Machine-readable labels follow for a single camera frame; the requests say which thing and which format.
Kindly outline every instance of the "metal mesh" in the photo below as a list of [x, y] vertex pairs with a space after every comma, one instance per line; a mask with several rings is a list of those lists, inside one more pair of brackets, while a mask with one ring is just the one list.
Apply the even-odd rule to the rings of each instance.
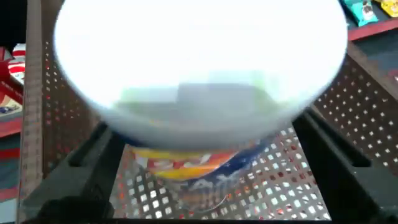
[[132, 163], [128, 147], [110, 201], [119, 218], [330, 219], [291, 127], [264, 149], [236, 190], [212, 211], [182, 209], [176, 196]]
[[43, 23], [43, 175], [51, 172], [91, 133], [91, 113], [63, 79], [53, 55], [53, 27], [62, 1], [42, 1]]
[[42, 181], [42, 39], [40, 1], [27, 6], [27, 52], [23, 129], [20, 156], [19, 200], [26, 198]]
[[[360, 63], [368, 63], [355, 47], [350, 49]], [[374, 71], [346, 57], [340, 75], [315, 106], [371, 159], [398, 175], [398, 103], [394, 88], [375, 82], [377, 74], [373, 77], [369, 72]]]

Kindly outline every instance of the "perforated metal tray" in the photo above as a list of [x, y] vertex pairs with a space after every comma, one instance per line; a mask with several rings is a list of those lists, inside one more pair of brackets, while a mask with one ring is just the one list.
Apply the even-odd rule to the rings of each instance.
[[[28, 2], [27, 75], [24, 92], [19, 205], [21, 200], [40, 184], [59, 161], [87, 138], [97, 121], [96, 116], [93, 116], [79, 97], [69, 89], [54, 62], [52, 32], [55, 16], [61, 4], [61, 0], [30, 0]], [[337, 128], [343, 125], [341, 131], [344, 134], [349, 132], [351, 139], [364, 152], [382, 163], [386, 162], [387, 166], [396, 172], [398, 136], [395, 127], [398, 120], [393, 117], [393, 114], [397, 114], [397, 102], [392, 97], [392, 93], [387, 92], [378, 81], [375, 81], [377, 77], [370, 75], [370, 68], [367, 70], [361, 68], [365, 60], [350, 45], [345, 65], [337, 81], [315, 105], [323, 117]], [[361, 72], [363, 79], [360, 79], [358, 72]], [[350, 99], [351, 95], [346, 94], [344, 88], [338, 86], [345, 86], [350, 91], [358, 92], [359, 89], [363, 92], [367, 91], [373, 103], [361, 102], [361, 111], [352, 113], [349, 108], [353, 108], [359, 101], [353, 102]], [[346, 104], [348, 102], [354, 104], [345, 106], [344, 101]], [[337, 102], [339, 102], [339, 109], [335, 108]], [[379, 115], [377, 119], [373, 104], [377, 105]], [[339, 112], [338, 116], [341, 117], [344, 113], [345, 117], [337, 117], [336, 110]], [[368, 113], [374, 112], [375, 121], [368, 121], [365, 128], [359, 128], [364, 120], [356, 119], [356, 114], [363, 113], [364, 110]], [[376, 135], [369, 136], [370, 131], [376, 133], [380, 126], [383, 127], [384, 138], [382, 134], [378, 134], [377, 136], [380, 137], [377, 138]], [[366, 136], [366, 141], [362, 140], [361, 136]], [[366, 147], [369, 144], [372, 144], [372, 148]], [[330, 218], [300, 148], [299, 140], [289, 125], [281, 130], [279, 138], [275, 139], [273, 144], [264, 149], [261, 157], [254, 162], [252, 171], [242, 178], [239, 189], [231, 192], [227, 201], [217, 209], [206, 213], [179, 209], [178, 199], [158, 186], [153, 177], [134, 167], [134, 164], [130, 162], [130, 156], [129, 151], [125, 150], [110, 198], [116, 209], [116, 217]], [[23, 221], [24, 212], [19, 209], [18, 214], [18, 221]]]

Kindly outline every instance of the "colorful label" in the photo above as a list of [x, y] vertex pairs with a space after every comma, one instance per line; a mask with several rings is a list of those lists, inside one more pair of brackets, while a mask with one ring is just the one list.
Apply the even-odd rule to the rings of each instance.
[[344, 3], [354, 14], [359, 27], [379, 20], [373, 12], [370, 0], [344, 0]]
[[398, 0], [383, 0], [381, 8], [391, 17], [398, 17]]
[[159, 184], [176, 193], [191, 210], [217, 206], [238, 182], [268, 139], [253, 141], [220, 154], [175, 153], [132, 147], [134, 158]]
[[22, 105], [11, 99], [9, 96], [2, 96], [2, 102], [0, 103], [0, 117], [7, 116], [13, 113], [18, 113], [21, 111]]
[[8, 70], [11, 77], [23, 85], [25, 80], [25, 58], [16, 58], [8, 63]]

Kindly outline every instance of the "white bowl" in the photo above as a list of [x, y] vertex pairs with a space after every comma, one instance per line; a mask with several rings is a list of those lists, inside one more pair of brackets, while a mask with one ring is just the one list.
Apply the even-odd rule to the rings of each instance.
[[176, 151], [267, 136], [334, 79], [336, 0], [66, 0], [55, 53], [71, 87], [118, 133]]

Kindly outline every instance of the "red shelf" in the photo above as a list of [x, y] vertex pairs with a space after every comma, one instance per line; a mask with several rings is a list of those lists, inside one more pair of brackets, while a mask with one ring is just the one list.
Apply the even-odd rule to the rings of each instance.
[[387, 21], [369, 24], [363, 27], [351, 29], [348, 31], [348, 39], [350, 41], [358, 40], [370, 35], [379, 34], [398, 28], [398, 18], [389, 19]]
[[16, 198], [18, 196], [18, 189], [16, 187], [11, 189], [0, 189], [0, 202]]
[[0, 138], [10, 134], [19, 133], [22, 130], [22, 118], [15, 118], [11, 121], [0, 123]]
[[0, 149], [0, 161], [7, 159], [19, 159], [19, 148], [15, 149]]

